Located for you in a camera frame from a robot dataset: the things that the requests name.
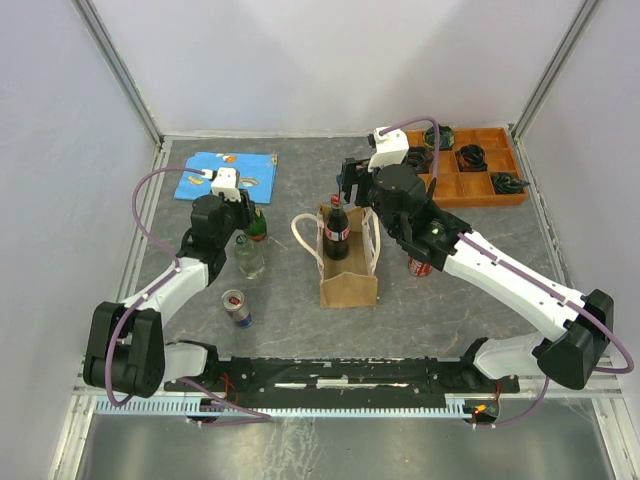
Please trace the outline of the green glass bottle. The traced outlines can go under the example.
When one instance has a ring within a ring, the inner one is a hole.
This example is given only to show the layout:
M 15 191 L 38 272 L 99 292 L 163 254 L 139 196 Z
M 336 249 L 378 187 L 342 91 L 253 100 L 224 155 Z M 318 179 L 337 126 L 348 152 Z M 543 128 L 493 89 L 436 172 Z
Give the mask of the green glass bottle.
M 256 208 L 251 224 L 243 230 L 243 233 L 254 242 L 261 242 L 267 236 L 266 218 L 261 209 Z

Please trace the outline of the clear glass bottle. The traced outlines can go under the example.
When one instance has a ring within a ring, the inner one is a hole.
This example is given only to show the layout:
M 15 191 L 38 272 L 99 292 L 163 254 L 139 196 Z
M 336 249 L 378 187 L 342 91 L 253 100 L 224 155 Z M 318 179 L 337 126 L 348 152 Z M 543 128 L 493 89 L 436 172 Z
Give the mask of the clear glass bottle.
M 239 269 L 248 279 L 257 279 L 264 271 L 261 247 L 245 234 L 236 236 L 234 255 Z

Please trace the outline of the glass cola bottle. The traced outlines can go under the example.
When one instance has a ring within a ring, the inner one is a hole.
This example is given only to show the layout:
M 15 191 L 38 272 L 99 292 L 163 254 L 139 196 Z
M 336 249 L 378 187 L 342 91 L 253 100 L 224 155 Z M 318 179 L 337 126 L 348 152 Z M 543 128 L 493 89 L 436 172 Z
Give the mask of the glass cola bottle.
M 348 256 L 349 234 L 349 219 L 340 196 L 334 194 L 331 197 L 330 211 L 324 228 L 324 253 L 329 259 L 341 261 Z

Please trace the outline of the red cola can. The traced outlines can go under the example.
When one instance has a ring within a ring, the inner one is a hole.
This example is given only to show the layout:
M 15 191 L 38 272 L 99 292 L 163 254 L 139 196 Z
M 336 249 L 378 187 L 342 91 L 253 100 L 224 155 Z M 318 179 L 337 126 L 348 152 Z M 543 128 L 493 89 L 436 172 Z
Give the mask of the red cola can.
M 419 261 L 413 257 L 408 260 L 408 269 L 416 277 L 426 277 L 431 274 L 432 266 L 426 262 Z

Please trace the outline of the silver blue energy can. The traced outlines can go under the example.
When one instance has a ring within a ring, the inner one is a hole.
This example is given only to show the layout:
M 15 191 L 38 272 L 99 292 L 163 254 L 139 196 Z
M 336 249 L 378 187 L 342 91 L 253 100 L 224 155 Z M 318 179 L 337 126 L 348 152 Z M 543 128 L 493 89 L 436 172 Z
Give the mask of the silver blue energy can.
M 222 295 L 222 306 L 239 328 L 247 328 L 252 324 L 251 312 L 241 291 L 227 290 Z

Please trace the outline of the watermelon canvas tote bag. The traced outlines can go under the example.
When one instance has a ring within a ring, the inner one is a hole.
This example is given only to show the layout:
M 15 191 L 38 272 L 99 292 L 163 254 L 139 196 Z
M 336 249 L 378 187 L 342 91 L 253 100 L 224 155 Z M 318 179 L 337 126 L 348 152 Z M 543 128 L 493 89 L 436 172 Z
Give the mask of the watermelon canvas tote bag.
M 378 216 L 371 208 L 354 207 L 346 211 L 350 228 L 348 256 L 335 261 L 324 252 L 324 227 L 329 210 L 328 205 L 320 204 L 316 213 L 299 214 L 290 224 L 296 241 L 316 262 L 321 307 L 375 306 L 378 300 L 376 268 L 381 252 Z M 315 239 L 311 244 L 303 239 L 298 230 L 298 224 L 303 220 L 314 223 Z

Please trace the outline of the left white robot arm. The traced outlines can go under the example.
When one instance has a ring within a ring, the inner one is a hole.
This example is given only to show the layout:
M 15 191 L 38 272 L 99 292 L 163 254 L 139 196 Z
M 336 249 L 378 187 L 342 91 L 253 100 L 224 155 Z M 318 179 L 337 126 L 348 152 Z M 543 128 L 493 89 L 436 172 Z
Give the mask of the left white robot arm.
M 240 189 L 234 199 L 208 194 L 192 203 L 191 228 L 170 267 L 146 289 L 119 303 L 99 304 L 92 317 L 83 380 L 114 396 L 149 398 L 182 377 L 209 390 L 221 378 L 211 346 L 192 341 L 168 344 L 163 328 L 193 296 L 220 274 L 232 235 L 251 225 L 255 203 Z

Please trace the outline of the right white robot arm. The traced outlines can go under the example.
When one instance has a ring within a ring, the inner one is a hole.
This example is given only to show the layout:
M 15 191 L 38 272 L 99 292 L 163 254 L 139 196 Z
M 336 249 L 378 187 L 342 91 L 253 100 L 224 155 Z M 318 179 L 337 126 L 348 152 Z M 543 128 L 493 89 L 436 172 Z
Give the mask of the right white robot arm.
M 481 391 L 494 379 L 541 372 L 581 390 L 611 342 L 614 301 L 545 278 L 501 252 L 478 231 L 441 209 L 435 187 L 408 165 L 370 168 L 347 159 L 337 178 L 346 202 L 369 207 L 387 234 L 413 259 L 463 279 L 508 306 L 535 329 L 503 340 L 478 340 L 458 368 L 467 389 Z

